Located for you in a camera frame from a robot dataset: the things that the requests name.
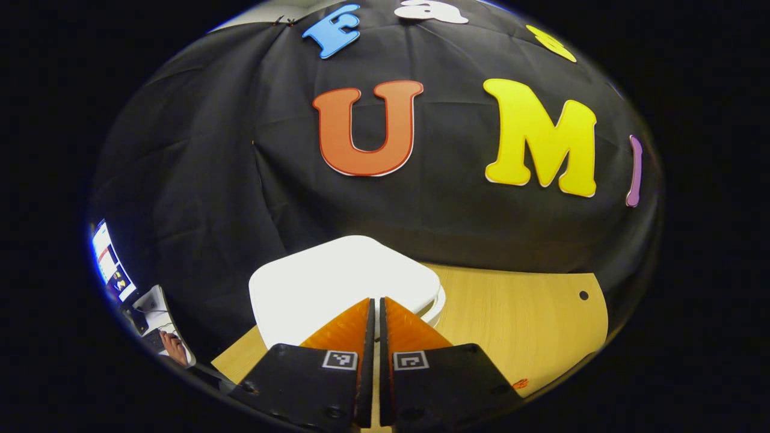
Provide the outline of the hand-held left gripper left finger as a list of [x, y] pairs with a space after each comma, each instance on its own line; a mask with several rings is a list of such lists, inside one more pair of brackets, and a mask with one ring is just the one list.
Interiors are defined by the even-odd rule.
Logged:
[[308, 431], [371, 427], [376, 303], [366, 298], [300, 345], [276, 343], [232, 392], [236, 401]]

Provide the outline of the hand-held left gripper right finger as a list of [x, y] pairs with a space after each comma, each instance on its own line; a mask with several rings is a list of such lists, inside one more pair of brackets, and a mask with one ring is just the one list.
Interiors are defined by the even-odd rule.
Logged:
[[380, 423], [478, 429], [523, 405], [476, 343], [454, 345], [391, 298], [380, 299]]

